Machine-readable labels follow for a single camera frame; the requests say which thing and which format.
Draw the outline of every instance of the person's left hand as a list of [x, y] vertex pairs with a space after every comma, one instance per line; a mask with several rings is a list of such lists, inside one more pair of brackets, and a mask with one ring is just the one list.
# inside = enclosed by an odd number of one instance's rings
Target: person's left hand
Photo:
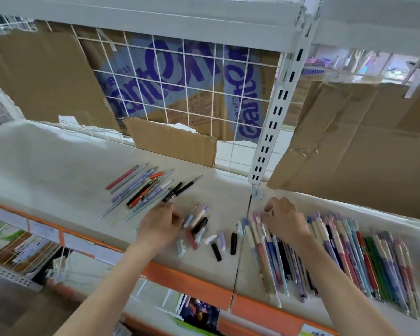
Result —
[[177, 236], [183, 223], [173, 203], [160, 202], [141, 220], [135, 243], [144, 243], [157, 254]]

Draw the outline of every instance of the forearm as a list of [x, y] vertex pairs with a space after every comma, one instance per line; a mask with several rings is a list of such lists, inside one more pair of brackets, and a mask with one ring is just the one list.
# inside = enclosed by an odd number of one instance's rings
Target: forearm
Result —
[[141, 272], [154, 256], [147, 245], [134, 244], [73, 313], [55, 336], [109, 336]]
[[399, 335], [313, 237], [300, 241], [296, 252], [340, 335]]

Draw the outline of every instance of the cardboard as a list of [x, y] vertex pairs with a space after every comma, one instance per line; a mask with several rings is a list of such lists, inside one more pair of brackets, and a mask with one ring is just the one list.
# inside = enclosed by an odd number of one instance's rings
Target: cardboard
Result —
[[28, 120], [118, 129], [118, 124], [76, 39], [67, 33], [0, 35], [0, 87]]
[[124, 124], [137, 148], [210, 168], [214, 166], [216, 138], [213, 136], [138, 118], [125, 118]]
[[[53, 31], [73, 32], [70, 25], [56, 22], [49, 24]], [[200, 56], [185, 55], [184, 59], [182, 39], [154, 37], [156, 48], [162, 49], [154, 54], [150, 50], [153, 48], [151, 35], [126, 33], [127, 42], [137, 46], [128, 50], [126, 46], [118, 45], [125, 43], [123, 32], [103, 29], [106, 37], [101, 39], [108, 43], [104, 42], [102, 45], [100, 42], [87, 40], [98, 39], [96, 28], [77, 25], [73, 28], [81, 38], [80, 44], [90, 67], [94, 70], [104, 94], [109, 97], [108, 101], [117, 118], [129, 116], [161, 123], [190, 124], [199, 133], [213, 135], [218, 140], [258, 141], [261, 129], [242, 124], [262, 127], [268, 102], [244, 98], [237, 132], [236, 124], [224, 121], [237, 121], [247, 48], [226, 45], [223, 50], [223, 45], [215, 48], [213, 43], [185, 40], [185, 52]], [[38, 23], [38, 29], [49, 30], [45, 23]], [[223, 62], [217, 59], [214, 66], [212, 57], [215, 51], [217, 57], [222, 58], [224, 55], [230, 60]], [[279, 52], [252, 49], [249, 61], [277, 65], [279, 57]], [[115, 77], [117, 80], [114, 80], [111, 71], [118, 74]], [[275, 73], [274, 67], [249, 64], [244, 96], [269, 100]], [[162, 83], [168, 84], [161, 86], [159, 78]], [[188, 87], [192, 87], [187, 91], [184, 87], [185, 81]], [[124, 99], [137, 103], [123, 103], [115, 99], [120, 98], [117, 85]], [[230, 95], [212, 94], [213, 89], [215, 92]], [[165, 111], [165, 106], [172, 110]], [[201, 115], [212, 116], [213, 123], [210, 118]]]
[[420, 88], [407, 90], [319, 84], [267, 186], [420, 219]]

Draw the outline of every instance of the wooden floor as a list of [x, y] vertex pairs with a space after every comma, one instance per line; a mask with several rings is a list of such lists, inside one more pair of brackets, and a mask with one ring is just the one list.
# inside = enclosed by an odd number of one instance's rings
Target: wooden floor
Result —
[[0, 278], [0, 336], [52, 336], [78, 306], [48, 288], [36, 293]]

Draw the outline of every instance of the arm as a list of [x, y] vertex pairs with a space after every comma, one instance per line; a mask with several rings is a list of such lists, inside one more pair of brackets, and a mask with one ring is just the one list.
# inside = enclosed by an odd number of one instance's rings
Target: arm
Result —
[[174, 239], [182, 223], [173, 204], [152, 208], [140, 223], [135, 243], [55, 336], [111, 335], [141, 272]]
[[288, 199], [270, 199], [265, 211], [273, 215], [262, 214], [264, 223], [300, 256], [340, 335], [399, 336], [314, 240], [305, 217]]

